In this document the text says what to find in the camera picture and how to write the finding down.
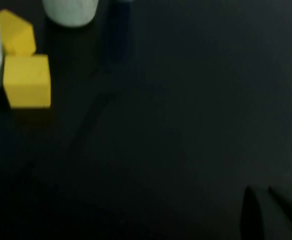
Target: yellow block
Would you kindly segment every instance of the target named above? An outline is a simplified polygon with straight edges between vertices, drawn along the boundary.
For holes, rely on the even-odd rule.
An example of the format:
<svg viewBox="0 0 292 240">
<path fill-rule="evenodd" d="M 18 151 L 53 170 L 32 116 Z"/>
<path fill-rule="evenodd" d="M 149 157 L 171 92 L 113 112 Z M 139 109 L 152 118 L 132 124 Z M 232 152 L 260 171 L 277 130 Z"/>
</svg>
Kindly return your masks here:
<svg viewBox="0 0 292 240">
<path fill-rule="evenodd" d="M 36 52 L 33 25 L 6 9 L 0 11 L 0 36 L 7 55 L 28 57 Z"/>
<path fill-rule="evenodd" d="M 49 108 L 51 75 L 48 56 L 6 56 L 3 86 L 12 108 Z"/>
</svg>

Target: dark object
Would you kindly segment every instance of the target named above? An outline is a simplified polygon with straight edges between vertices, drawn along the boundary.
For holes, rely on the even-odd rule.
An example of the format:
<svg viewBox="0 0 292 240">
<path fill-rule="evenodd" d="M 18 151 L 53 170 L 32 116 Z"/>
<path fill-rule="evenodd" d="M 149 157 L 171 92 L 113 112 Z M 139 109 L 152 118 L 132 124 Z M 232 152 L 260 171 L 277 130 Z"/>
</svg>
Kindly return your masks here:
<svg viewBox="0 0 292 240">
<path fill-rule="evenodd" d="M 292 193 L 247 187 L 240 230 L 243 240 L 292 240 Z"/>
</svg>

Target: yellow foam cube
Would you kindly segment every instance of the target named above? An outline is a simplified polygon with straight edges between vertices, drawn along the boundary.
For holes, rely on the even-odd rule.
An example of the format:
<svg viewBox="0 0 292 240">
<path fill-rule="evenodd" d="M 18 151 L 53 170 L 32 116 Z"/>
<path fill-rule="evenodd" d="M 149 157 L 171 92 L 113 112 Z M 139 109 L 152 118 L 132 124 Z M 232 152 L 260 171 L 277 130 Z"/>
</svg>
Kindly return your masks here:
<svg viewBox="0 0 292 240">
<path fill-rule="evenodd" d="M 51 75 L 48 56 L 6 56 L 3 87 L 12 108 L 49 108 Z"/>
<path fill-rule="evenodd" d="M 7 55 L 28 57 L 36 52 L 33 25 L 6 9 L 0 11 L 0 36 Z"/>
</svg>

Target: cube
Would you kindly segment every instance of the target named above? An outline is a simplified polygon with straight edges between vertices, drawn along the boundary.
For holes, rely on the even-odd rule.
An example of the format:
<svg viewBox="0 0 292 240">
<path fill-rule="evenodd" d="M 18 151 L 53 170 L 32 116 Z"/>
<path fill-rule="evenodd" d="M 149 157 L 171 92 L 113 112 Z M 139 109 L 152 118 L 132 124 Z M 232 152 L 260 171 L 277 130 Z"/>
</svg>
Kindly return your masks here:
<svg viewBox="0 0 292 240">
<path fill-rule="evenodd" d="M 0 36 L 6 55 L 29 57 L 36 52 L 33 25 L 6 9 L 0 11 Z"/>
<path fill-rule="evenodd" d="M 12 108 L 49 108 L 51 75 L 48 56 L 6 56 L 3 87 Z"/>
</svg>

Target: black table surface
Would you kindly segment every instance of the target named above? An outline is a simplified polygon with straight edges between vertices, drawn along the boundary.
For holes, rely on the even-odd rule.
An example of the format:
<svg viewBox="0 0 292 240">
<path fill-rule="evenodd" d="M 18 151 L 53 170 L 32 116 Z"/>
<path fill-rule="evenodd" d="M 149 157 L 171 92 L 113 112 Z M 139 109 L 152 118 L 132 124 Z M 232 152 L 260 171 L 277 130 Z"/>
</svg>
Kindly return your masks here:
<svg viewBox="0 0 292 240">
<path fill-rule="evenodd" d="M 52 106 L 0 91 L 0 234 L 239 239 L 247 185 L 292 191 L 292 0 L 100 0 L 79 29 L 3 8 L 33 23 Z"/>
</svg>

